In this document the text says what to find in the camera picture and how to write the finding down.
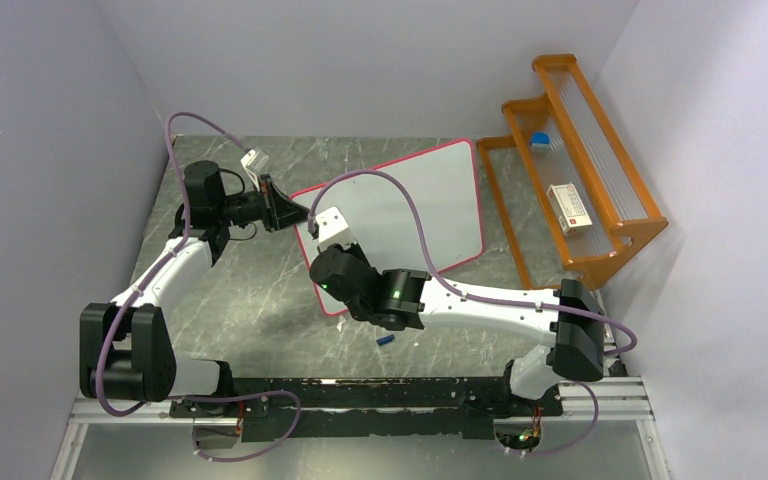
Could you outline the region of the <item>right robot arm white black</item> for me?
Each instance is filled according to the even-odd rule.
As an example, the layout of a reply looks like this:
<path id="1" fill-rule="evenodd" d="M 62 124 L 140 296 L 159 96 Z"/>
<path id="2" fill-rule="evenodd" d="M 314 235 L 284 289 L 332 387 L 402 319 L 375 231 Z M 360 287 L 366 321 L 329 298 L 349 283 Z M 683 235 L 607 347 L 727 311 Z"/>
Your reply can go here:
<path id="1" fill-rule="evenodd" d="M 563 380 L 604 376 L 604 327 L 590 293 L 575 280 L 560 289 L 507 290 L 437 279 L 421 270 L 372 267 L 358 246 L 332 245 L 309 269 L 310 279 L 350 316 L 389 331 L 437 326 L 475 328 L 531 339 L 535 347 L 507 368 L 502 406 L 522 414 Z"/>

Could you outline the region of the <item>blue marker cap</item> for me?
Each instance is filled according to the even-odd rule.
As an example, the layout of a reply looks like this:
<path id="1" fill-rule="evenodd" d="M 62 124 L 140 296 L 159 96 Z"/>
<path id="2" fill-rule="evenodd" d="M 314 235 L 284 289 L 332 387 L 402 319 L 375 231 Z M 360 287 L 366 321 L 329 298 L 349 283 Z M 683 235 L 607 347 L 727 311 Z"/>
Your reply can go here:
<path id="1" fill-rule="evenodd" d="M 386 345 L 386 344 L 389 344 L 389 343 L 393 342 L 394 340 L 395 340 L 395 336 L 394 335 L 387 335 L 387 336 L 378 338 L 376 340 L 376 344 L 378 346 L 383 346 L 383 345 Z"/>

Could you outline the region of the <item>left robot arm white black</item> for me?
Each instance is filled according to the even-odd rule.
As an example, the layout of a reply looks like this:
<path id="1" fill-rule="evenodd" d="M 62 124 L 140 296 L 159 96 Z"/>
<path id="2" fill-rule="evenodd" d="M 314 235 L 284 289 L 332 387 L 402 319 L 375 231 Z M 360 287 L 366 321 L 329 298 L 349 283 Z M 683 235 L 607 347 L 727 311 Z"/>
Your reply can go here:
<path id="1" fill-rule="evenodd" d="M 226 192 L 222 168 L 197 161 L 183 173 L 190 220 L 180 213 L 161 255 L 132 288 L 107 303 L 91 303 L 80 316 L 80 390 L 96 395 L 103 381 L 108 400 L 159 402 L 196 396 L 209 414 L 233 409 L 237 388 L 227 363 L 175 353 L 166 317 L 195 282 L 212 268 L 233 226 L 261 223 L 268 232 L 306 220 L 308 208 L 281 192 L 268 174 L 252 191 Z"/>

